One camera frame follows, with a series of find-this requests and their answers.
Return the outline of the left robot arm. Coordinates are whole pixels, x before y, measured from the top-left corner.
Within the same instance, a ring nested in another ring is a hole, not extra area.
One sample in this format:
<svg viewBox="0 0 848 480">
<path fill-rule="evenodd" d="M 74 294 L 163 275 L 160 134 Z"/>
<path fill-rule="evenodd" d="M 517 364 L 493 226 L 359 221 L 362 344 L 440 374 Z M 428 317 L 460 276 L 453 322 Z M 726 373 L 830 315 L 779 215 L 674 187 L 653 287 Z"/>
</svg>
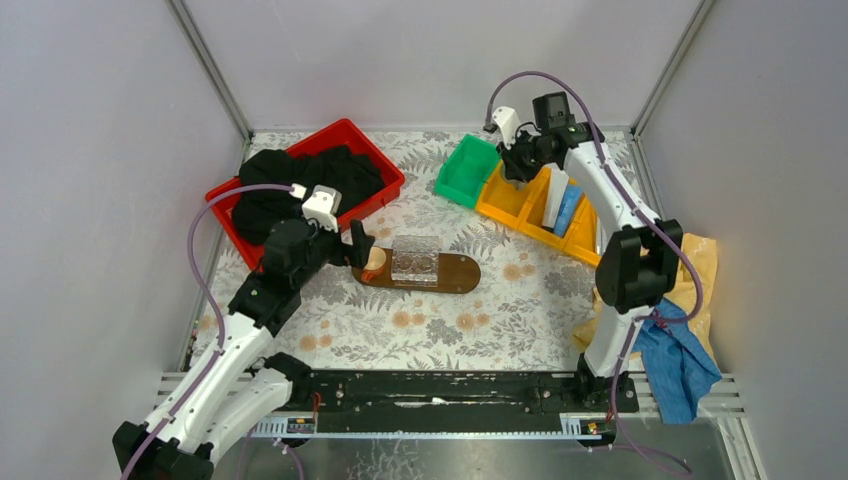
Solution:
<svg viewBox="0 0 848 480">
<path fill-rule="evenodd" d="M 306 220 L 272 227 L 259 266 L 219 318 L 216 339 L 144 421 L 112 438 L 124 479 L 209 479 L 218 462 L 273 410 L 309 401 L 308 366 L 272 356 L 247 386 L 230 390 L 301 305 L 302 288 L 326 265 L 363 268 L 375 239 L 359 220 L 351 240 Z"/>
</svg>

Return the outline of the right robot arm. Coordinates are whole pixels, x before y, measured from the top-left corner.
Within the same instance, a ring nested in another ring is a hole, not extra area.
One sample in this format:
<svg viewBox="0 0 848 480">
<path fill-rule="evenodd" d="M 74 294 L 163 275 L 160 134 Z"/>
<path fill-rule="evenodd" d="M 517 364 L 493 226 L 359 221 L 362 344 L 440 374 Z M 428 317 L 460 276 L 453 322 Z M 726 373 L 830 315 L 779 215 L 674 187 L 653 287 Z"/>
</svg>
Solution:
<svg viewBox="0 0 848 480">
<path fill-rule="evenodd" d="M 576 122 L 565 93 L 536 98 L 534 112 L 535 134 L 524 131 L 516 111 L 505 106 L 489 107 L 487 126 L 500 136 L 506 180 L 528 183 L 555 165 L 577 182 L 608 235 L 595 270 L 604 305 L 573 386 L 577 405 L 597 412 L 612 400 L 641 324 L 676 283 L 683 231 L 625 183 L 604 136 L 591 119 Z"/>
</svg>

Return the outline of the orange ceramic cup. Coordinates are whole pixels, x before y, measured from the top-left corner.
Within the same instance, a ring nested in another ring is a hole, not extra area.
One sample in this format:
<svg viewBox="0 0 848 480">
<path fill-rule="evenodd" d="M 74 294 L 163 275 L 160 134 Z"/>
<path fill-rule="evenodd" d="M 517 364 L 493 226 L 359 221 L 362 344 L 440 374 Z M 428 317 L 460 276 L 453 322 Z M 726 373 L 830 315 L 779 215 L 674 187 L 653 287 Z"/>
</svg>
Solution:
<svg viewBox="0 0 848 480">
<path fill-rule="evenodd" d="M 371 247 L 368 259 L 362 268 L 360 279 L 365 283 L 370 283 L 383 273 L 386 263 L 387 254 L 385 250 L 380 247 Z"/>
</svg>

